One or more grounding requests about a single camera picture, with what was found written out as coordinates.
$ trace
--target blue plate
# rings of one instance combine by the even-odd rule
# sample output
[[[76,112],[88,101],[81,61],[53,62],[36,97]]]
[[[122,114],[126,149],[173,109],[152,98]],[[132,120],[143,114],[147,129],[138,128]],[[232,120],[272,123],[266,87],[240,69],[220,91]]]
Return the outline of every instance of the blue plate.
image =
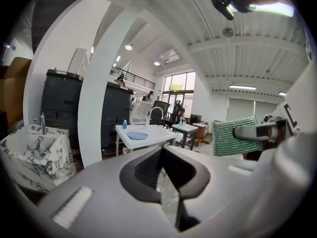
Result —
[[[146,139],[149,135],[146,133],[141,133],[141,132],[129,132],[127,133],[127,136],[131,139],[143,140],[143,139]]]

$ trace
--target white table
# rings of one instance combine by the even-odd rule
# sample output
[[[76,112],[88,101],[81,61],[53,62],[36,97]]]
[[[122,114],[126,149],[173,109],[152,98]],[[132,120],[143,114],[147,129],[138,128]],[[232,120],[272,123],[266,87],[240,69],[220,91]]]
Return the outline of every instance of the white table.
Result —
[[[197,134],[198,128],[195,127],[195,126],[188,125],[188,124],[186,124],[184,126],[179,126],[179,125],[175,124],[172,127],[173,127],[173,131],[183,133],[183,135],[184,135],[183,136],[182,148],[185,148],[188,134],[194,133],[194,136],[192,138],[192,144],[190,145],[190,149],[193,150],[194,142],[195,142],[195,139],[196,139],[196,134]]]
[[[157,125],[128,125],[126,129],[123,129],[122,125],[116,125],[115,130],[117,132],[117,156],[119,155],[119,137],[130,151],[144,146],[159,144],[168,140],[170,140],[169,144],[172,145],[177,137],[177,133]],[[128,137],[127,133],[129,132],[142,132],[149,136],[144,140],[135,140]]]

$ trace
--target ceiling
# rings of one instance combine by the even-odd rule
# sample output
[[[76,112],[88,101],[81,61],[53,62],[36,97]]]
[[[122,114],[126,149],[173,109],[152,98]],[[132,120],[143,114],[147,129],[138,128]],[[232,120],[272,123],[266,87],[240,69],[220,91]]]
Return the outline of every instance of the ceiling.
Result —
[[[173,31],[189,53],[184,55],[186,52],[179,50],[164,31],[140,16],[125,37],[117,67],[142,61],[163,75],[164,71],[177,71],[175,68],[189,64],[205,77],[212,91],[227,94],[230,84],[256,86],[252,93],[230,93],[271,96],[282,101],[278,93],[287,92],[308,64],[305,33],[297,14],[290,18],[268,12],[235,12],[234,20],[228,21],[212,6],[211,0],[148,1],[159,20]],[[122,10],[111,4],[94,46]],[[232,38],[224,37],[225,27],[233,29]],[[133,50],[127,52],[124,45],[130,43]],[[171,49],[178,52],[180,60],[153,65]]]

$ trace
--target tree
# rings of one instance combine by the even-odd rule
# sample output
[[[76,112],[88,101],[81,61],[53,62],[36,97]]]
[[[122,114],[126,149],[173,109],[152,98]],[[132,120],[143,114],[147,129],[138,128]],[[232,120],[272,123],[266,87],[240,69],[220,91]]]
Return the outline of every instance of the tree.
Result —
[[[172,84],[170,86],[170,90],[171,91],[179,91],[179,90],[183,90],[183,86],[180,84]]]

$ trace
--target railing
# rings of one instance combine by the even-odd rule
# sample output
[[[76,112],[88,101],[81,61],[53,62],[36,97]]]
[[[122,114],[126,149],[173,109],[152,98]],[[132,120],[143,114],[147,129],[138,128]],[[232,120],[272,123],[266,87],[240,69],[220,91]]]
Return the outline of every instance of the railing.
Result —
[[[142,77],[139,77],[137,75],[134,75],[132,73],[129,73],[123,69],[119,69],[116,67],[112,67],[112,69],[110,71],[110,75],[115,76],[115,77],[119,77],[122,74],[124,76],[124,80],[130,81],[130,82],[133,82],[133,83],[136,83],[138,85],[142,85],[142,86],[145,86],[147,88],[154,90],[155,83],[148,81]]]

